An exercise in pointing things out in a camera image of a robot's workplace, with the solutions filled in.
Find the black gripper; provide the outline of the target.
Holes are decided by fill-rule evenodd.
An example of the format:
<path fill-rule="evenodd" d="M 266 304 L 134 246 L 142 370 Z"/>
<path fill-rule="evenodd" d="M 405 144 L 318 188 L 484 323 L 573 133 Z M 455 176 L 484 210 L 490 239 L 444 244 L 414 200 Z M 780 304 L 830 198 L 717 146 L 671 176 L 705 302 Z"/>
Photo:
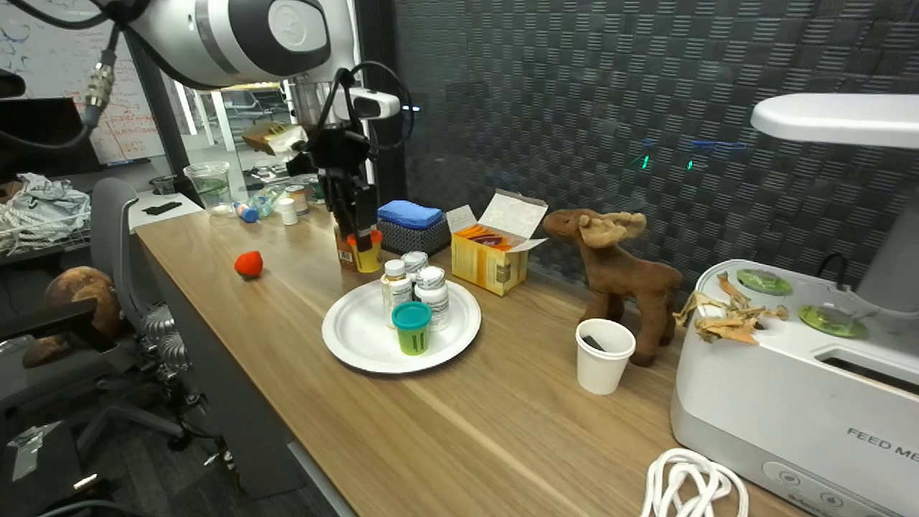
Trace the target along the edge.
<path fill-rule="evenodd" d="M 364 172 L 369 142 L 355 129 L 313 129 L 308 152 L 322 172 L 323 200 L 339 222 L 345 249 L 369 249 L 379 206 Z"/>

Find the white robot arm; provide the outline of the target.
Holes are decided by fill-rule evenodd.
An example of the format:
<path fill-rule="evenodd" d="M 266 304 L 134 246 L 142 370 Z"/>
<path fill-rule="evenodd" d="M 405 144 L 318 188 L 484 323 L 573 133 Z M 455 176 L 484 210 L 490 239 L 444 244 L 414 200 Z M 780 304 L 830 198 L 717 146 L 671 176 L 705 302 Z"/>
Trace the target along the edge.
<path fill-rule="evenodd" d="M 185 87 L 292 81 L 305 127 L 295 157 L 318 172 L 341 244 L 369 246 L 376 188 L 366 179 L 369 137 L 352 109 L 352 0 L 140 0 L 122 30 Z"/>

